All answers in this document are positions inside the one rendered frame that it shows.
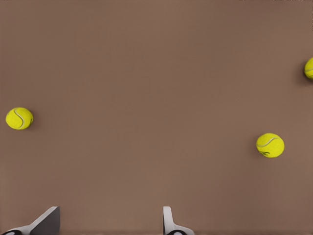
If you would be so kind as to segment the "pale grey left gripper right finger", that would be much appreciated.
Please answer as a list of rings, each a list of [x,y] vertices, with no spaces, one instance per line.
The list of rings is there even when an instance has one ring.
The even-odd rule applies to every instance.
[[[195,235],[193,230],[174,223],[172,209],[163,206],[163,235]]]

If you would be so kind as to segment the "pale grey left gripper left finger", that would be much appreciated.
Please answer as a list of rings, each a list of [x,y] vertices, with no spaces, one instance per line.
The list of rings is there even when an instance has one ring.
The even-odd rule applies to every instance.
[[[60,207],[46,210],[31,224],[12,228],[1,235],[58,235],[60,230]]]

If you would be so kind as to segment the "yellow tennis ball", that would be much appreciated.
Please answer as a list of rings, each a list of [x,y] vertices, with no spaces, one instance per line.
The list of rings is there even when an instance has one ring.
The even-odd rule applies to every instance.
[[[311,80],[313,80],[313,57],[310,58],[304,66],[304,74]]]
[[[277,134],[265,133],[256,141],[257,150],[267,158],[276,158],[285,150],[283,139]]]
[[[28,128],[34,120],[32,113],[23,107],[17,107],[10,110],[5,118],[9,127],[15,130]]]

